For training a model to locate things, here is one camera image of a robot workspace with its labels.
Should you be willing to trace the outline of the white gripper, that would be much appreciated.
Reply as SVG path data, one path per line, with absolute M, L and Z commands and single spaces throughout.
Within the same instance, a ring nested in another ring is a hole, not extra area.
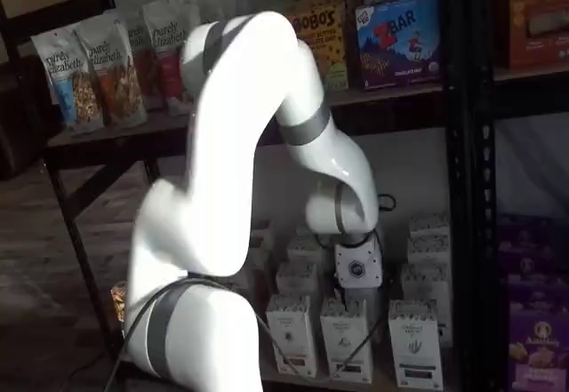
M 383 283 L 381 241 L 370 236 L 359 246 L 336 244 L 335 272 L 341 289 L 341 302 L 349 308 L 356 300 L 355 289 L 379 288 Z

